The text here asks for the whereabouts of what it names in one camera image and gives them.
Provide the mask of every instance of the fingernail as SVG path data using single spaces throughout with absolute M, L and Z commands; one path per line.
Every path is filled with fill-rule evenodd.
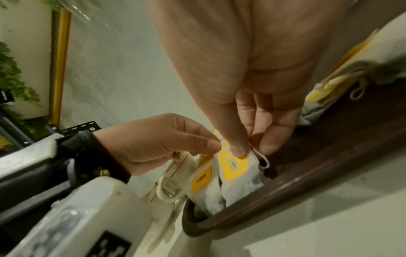
M 221 143 L 219 141 L 209 140 L 207 142 L 207 149 L 209 149 L 210 151 L 220 151 Z
M 230 145 L 230 150 L 231 150 L 231 153 L 237 158 L 243 158 L 248 153 L 248 151 L 245 151 L 244 149 L 242 149 L 240 147 L 231 146 L 231 145 Z

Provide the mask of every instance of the tea bag packet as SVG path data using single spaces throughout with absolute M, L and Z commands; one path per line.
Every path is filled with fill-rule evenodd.
M 261 167 L 254 150 L 239 159 L 233 156 L 227 144 L 214 157 L 219 165 L 221 195 L 226 207 L 261 188 L 269 180 L 263 174 L 263 169 L 269 167 L 269 162 L 264 157 L 267 167 Z
M 218 167 L 213 156 L 200 158 L 199 166 L 190 178 L 189 184 L 187 196 L 196 204 L 196 217 L 202 217 L 203 214 L 210 217 L 225 208 Z

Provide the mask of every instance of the lipton logo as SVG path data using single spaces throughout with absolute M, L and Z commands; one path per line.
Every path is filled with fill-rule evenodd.
M 199 177 L 199 178 L 197 179 L 196 183 L 199 182 L 199 181 L 201 181 L 201 180 L 204 179 L 205 177 L 206 177 L 206 174 L 203 174 L 203 176 L 201 176 L 201 177 Z

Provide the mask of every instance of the black wrist strap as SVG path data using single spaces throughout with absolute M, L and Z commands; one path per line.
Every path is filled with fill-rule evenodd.
M 110 177 L 127 183 L 131 174 L 104 148 L 89 130 L 68 138 L 61 138 L 58 155 L 75 158 L 81 170 L 107 169 Z

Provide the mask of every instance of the wooden strip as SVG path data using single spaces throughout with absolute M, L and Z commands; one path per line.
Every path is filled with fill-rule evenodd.
M 51 97 L 51 117 L 53 124 L 59 126 L 60 110 L 62 104 L 63 82 L 65 78 L 66 55 L 68 52 L 69 31 L 71 26 L 71 13 L 61 8 L 59 18 L 58 46 L 56 57 L 55 81 L 53 96 Z

